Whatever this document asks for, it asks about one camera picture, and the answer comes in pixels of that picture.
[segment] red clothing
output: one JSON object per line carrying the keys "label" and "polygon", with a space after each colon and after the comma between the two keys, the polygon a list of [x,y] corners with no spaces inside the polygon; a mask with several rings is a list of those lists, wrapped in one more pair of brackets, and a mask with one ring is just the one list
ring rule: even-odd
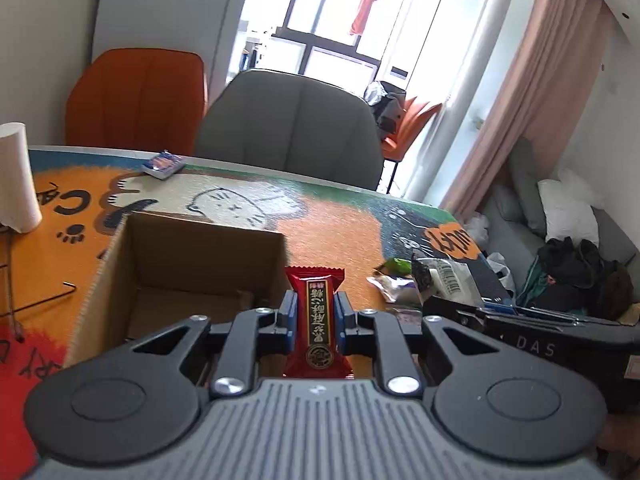
{"label": "red clothing", "polygon": [[364,32],[364,28],[367,26],[367,20],[369,19],[369,13],[371,12],[371,7],[375,1],[376,0],[360,0],[358,13],[356,14],[355,20],[353,20],[353,23],[351,23],[351,34],[362,34]]}

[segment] table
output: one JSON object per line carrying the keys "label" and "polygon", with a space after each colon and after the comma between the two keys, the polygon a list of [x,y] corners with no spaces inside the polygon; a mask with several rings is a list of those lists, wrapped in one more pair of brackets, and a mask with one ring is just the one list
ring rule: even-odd
{"label": "table", "polygon": [[[345,269],[340,290],[356,309],[384,308],[366,277],[386,258],[409,257],[413,248],[466,262],[483,296],[508,298],[478,247],[446,211],[318,179],[200,158],[187,158],[188,166],[163,182],[140,171],[141,159],[152,155],[65,146],[30,150],[43,220],[34,232],[14,235],[14,305],[62,293],[63,282],[78,290],[18,314],[26,329],[23,344],[12,341],[7,325],[0,324],[0,434],[11,433],[0,437],[8,443],[0,450],[0,478],[16,478],[33,459],[22,426],[22,403],[31,387],[62,366],[84,296],[127,212],[146,210],[280,231],[287,237],[290,264]],[[0,298],[4,301],[4,290]]]}

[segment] green packet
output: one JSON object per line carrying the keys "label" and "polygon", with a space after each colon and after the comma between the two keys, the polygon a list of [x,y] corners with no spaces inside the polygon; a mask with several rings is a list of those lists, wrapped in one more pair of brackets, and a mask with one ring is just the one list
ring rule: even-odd
{"label": "green packet", "polygon": [[385,263],[377,266],[376,270],[393,278],[402,278],[411,274],[411,262],[402,258],[389,258]]}

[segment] orange balcony chair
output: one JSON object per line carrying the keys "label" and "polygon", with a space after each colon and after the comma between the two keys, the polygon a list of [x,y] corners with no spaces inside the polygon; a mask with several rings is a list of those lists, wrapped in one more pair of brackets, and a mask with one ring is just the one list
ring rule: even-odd
{"label": "orange balcony chair", "polygon": [[382,153],[385,156],[385,160],[390,160],[395,163],[389,185],[386,188],[386,194],[389,194],[391,191],[391,185],[396,177],[398,164],[402,162],[407,150],[414,143],[414,140],[429,120],[441,109],[442,103],[430,106],[429,103],[416,102],[415,99],[409,100],[408,108],[398,127],[398,132],[388,136],[382,141]]}
{"label": "orange balcony chair", "polygon": [[191,155],[206,92],[196,54],[108,50],[82,74],[66,102],[66,143]]}

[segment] metal wire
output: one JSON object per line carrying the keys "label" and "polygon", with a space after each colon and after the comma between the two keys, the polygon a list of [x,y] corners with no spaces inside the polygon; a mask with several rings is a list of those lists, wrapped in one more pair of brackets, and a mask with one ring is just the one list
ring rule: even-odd
{"label": "metal wire", "polygon": [[23,310],[27,310],[28,308],[33,308],[34,306],[47,303],[48,301],[64,298],[69,294],[73,294],[76,291],[77,287],[73,283],[62,282],[62,285],[69,287],[71,290],[67,290],[66,292],[62,292],[61,294],[51,296],[50,298],[45,298],[44,300],[35,301],[34,303],[30,303],[20,308],[14,308],[14,284],[11,276],[11,270],[12,270],[11,245],[12,245],[13,231],[11,229],[6,229],[6,235],[7,235],[6,260],[4,264],[0,265],[0,269],[6,269],[6,271],[4,272],[4,280],[6,283],[6,297],[7,297],[7,305],[9,308],[9,312],[0,314],[0,319],[7,316],[10,318],[10,326],[11,326],[13,336],[17,341],[22,342],[24,341],[24,334],[22,333],[22,327],[20,325],[20,322],[17,319],[15,319],[15,314],[17,312],[22,312]]}

